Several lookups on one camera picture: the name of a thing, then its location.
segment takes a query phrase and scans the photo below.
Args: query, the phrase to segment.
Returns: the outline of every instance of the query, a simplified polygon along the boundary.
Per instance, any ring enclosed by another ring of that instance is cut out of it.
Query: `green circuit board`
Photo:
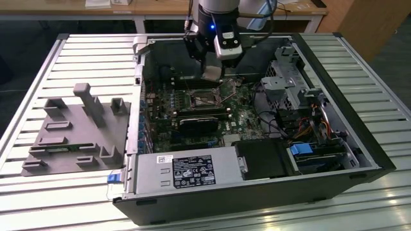
[[[213,98],[222,101],[218,105],[213,105],[209,101],[208,95],[212,92]],[[229,112],[229,117],[218,120],[214,132],[202,136],[181,137],[177,131],[180,118],[172,117],[172,113],[192,106],[189,95],[198,96],[201,100],[194,103],[198,103],[201,108],[221,108]],[[169,152],[173,151],[173,147],[190,144],[202,144],[206,148],[224,147],[226,144],[222,137],[230,134],[237,134],[240,140],[262,138],[264,134],[250,105],[250,97],[250,86],[240,84],[233,78],[225,78],[216,89],[173,90],[165,85],[153,89],[148,94],[153,152]]]

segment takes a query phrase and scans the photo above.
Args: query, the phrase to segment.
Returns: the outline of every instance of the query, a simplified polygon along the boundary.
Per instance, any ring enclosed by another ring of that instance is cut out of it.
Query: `power supply label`
[[[176,189],[216,184],[209,155],[172,159],[172,174]]]

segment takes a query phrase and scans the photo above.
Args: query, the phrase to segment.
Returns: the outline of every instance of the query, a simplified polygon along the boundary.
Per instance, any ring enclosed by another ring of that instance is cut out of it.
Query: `motherboard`
[[[168,83],[146,83],[153,152],[225,147],[262,138],[252,86],[237,77],[209,81],[177,74]]]

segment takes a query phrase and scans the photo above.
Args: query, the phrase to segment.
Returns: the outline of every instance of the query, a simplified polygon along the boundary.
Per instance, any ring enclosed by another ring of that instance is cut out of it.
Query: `blue tab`
[[[108,184],[121,183],[120,173],[109,174],[106,177],[106,183]]]
[[[293,146],[290,146],[289,150],[292,155],[312,153],[312,149],[308,143],[296,143]]]

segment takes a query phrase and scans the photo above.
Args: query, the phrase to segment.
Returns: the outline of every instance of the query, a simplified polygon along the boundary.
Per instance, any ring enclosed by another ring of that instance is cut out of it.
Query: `wooden desk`
[[[137,0],[128,6],[109,9],[85,9],[85,0],[0,0],[2,15],[117,15],[133,14]]]
[[[85,0],[0,0],[0,20],[133,20],[138,33],[145,33],[145,20],[184,20],[188,0],[133,0],[128,6],[86,10]],[[285,4],[286,13],[277,9],[274,20],[307,21],[305,32],[315,32],[327,14],[311,0]]]

